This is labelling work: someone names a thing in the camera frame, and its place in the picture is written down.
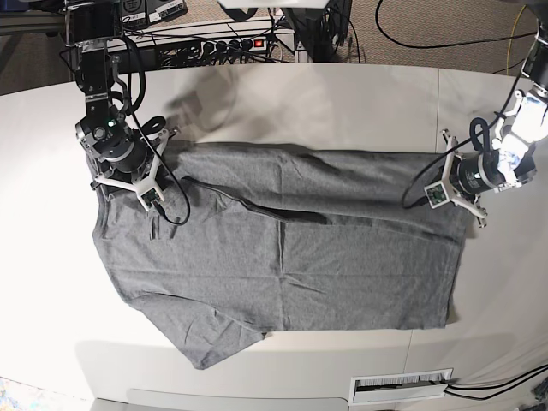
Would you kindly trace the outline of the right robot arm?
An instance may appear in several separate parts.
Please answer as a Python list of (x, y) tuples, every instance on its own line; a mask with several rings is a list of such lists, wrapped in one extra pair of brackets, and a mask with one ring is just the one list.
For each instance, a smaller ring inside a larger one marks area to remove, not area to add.
[(162, 116), (141, 128), (128, 125), (144, 95), (131, 98), (119, 74), (120, 57), (108, 50), (109, 41), (124, 38), (121, 5), (67, 1), (64, 11), (66, 40), (75, 49), (75, 80), (86, 105), (76, 139), (94, 162), (92, 187), (127, 190), (150, 210), (164, 201), (157, 173), (172, 133)]

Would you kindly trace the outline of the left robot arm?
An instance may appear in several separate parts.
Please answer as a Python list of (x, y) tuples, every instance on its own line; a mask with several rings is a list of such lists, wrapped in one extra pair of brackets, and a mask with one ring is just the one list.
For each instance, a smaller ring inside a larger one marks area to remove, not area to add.
[(536, 166), (535, 145), (547, 137), (547, 32), (539, 31), (521, 69), (532, 82), (528, 92), (513, 90), (514, 106), (497, 114), (490, 126), (480, 118), (470, 123), (474, 151), (460, 154), (455, 137), (444, 134), (448, 157), (439, 179), (424, 187), (435, 209), (446, 204), (460, 206), (484, 225), (487, 217), (480, 206), (484, 192), (502, 192), (530, 182)]

